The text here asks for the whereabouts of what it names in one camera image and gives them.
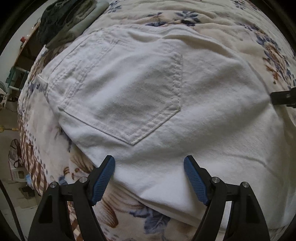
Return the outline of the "teal white rack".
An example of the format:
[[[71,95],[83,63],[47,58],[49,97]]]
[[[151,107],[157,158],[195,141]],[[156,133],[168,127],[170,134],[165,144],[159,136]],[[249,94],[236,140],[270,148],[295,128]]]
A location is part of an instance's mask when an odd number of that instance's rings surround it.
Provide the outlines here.
[[[12,67],[8,78],[6,79],[8,88],[15,91],[21,91],[29,73],[29,71],[23,68]]]

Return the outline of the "light green folded garment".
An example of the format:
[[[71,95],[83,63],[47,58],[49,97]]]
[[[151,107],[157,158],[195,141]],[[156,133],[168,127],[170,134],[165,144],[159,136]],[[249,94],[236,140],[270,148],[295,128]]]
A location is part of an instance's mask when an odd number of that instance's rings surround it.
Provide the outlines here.
[[[61,30],[48,44],[44,45],[47,49],[54,49],[60,45],[74,41],[79,37],[99,16],[109,7],[107,1],[97,1],[95,9],[83,20],[76,23],[69,30]]]

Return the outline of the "orange side table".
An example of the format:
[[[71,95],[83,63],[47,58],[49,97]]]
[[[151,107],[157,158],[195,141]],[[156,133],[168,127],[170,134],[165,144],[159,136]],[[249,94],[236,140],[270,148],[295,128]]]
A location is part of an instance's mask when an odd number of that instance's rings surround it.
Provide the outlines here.
[[[20,67],[27,71],[30,71],[38,54],[43,48],[43,46],[37,39],[39,26],[40,22],[37,22],[34,27],[32,27],[32,32],[25,37],[26,41],[21,44],[20,51],[13,67]]]

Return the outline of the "dark folded pants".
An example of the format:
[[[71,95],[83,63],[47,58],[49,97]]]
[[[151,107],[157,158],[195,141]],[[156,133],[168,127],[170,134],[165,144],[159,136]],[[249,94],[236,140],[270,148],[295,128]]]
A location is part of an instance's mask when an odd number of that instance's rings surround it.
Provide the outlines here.
[[[97,1],[55,1],[41,17],[37,39],[48,44],[61,30],[69,30],[96,7]]]

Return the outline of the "white denim pants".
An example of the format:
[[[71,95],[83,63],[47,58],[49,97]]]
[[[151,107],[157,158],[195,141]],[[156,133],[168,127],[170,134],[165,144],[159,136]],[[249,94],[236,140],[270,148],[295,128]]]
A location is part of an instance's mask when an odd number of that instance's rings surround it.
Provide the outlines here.
[[[295,127],[231,49],[184,25],[117,25],[75,40],[38,74],[59,125],[114,183],[190,225],[205,211],[184,172],[246,181],[269,228],[295,215]]]

